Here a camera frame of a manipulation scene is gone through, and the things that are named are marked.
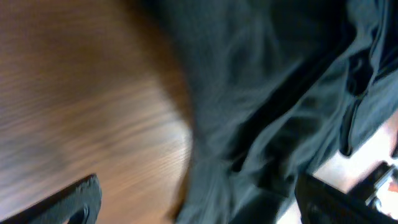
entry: dark green fabric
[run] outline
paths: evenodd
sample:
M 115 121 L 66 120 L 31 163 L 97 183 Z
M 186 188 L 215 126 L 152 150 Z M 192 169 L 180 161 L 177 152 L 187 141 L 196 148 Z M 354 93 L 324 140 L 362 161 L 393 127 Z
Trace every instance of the dark green fabric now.
M 170 35 L 194 109 L 177 223 L 274 223 L 299 172 L 339 148 L 351 155 L 398 107 L 395 1 L 146 4 Z

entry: black plastic piece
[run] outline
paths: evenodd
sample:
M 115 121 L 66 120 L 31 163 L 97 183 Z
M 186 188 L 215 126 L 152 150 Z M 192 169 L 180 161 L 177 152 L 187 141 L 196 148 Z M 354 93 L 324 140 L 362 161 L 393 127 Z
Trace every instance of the black plastic piece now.
M 94 224 L 101 197 L 98 178 L 91 174 L 0 224 Z
M 348 195 L 365 202 L 369 205 L 379 188 L 387 182 L 396 170 L 395 166 L 389 166 L 386 162 L 382 162 L 374 169 L 364 180 L 355 185 Z
M 299 176 L 296 199 L 303 224 L 385 223 L 397 221 L 308 174 Z

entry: wooden surface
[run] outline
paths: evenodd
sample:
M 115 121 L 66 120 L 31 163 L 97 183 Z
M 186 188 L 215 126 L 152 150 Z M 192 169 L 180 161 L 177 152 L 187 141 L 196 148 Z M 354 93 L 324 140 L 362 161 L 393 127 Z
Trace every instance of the wooden surface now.
M 151 21 L 109 2 L 0 2 L 0 220 L 96 172 L 98 223 L 166 222 L 187 95 Z

